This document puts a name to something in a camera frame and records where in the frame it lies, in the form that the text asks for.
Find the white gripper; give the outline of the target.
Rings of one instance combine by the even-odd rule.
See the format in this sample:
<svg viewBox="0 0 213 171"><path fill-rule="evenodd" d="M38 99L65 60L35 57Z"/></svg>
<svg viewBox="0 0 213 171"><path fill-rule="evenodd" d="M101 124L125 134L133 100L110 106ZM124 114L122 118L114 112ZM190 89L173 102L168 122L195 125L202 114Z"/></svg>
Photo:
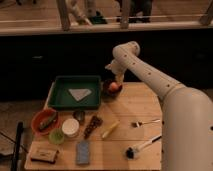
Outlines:
<svg viewBox="0 0 213 171"><path fill-rule="evenodd" d="M118 64L117 62L112 62L110 64L107 64L105 66L107 70L110 70L115 75L115 81L118 84L122 84L124 81L124 74L126 72L126 69Z"/></svg>

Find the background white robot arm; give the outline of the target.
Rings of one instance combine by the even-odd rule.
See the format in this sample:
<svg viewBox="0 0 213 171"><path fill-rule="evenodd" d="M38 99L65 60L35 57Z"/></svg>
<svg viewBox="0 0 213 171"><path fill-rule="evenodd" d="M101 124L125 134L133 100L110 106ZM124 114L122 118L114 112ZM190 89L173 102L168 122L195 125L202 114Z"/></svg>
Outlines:
<svg viewBox="0 0 213 171"><path fill-rule="evenodd" d="M77 0L66 0L67 10L73 15L79 25L91 25L90 20L84 12L79 8Z"/></svg>

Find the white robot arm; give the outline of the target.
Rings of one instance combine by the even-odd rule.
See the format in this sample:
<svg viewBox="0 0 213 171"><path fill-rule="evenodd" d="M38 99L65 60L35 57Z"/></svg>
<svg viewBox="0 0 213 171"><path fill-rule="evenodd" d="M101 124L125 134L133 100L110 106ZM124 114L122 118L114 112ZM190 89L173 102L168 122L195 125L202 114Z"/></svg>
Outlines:
<svg viewBox="0 0 213 171"><path fill-rule="evenodd" d="M106 68L118 82L127 70L162 101L162 171L213 171L213 101L138 58L135 41L113 48Z"/></svg>

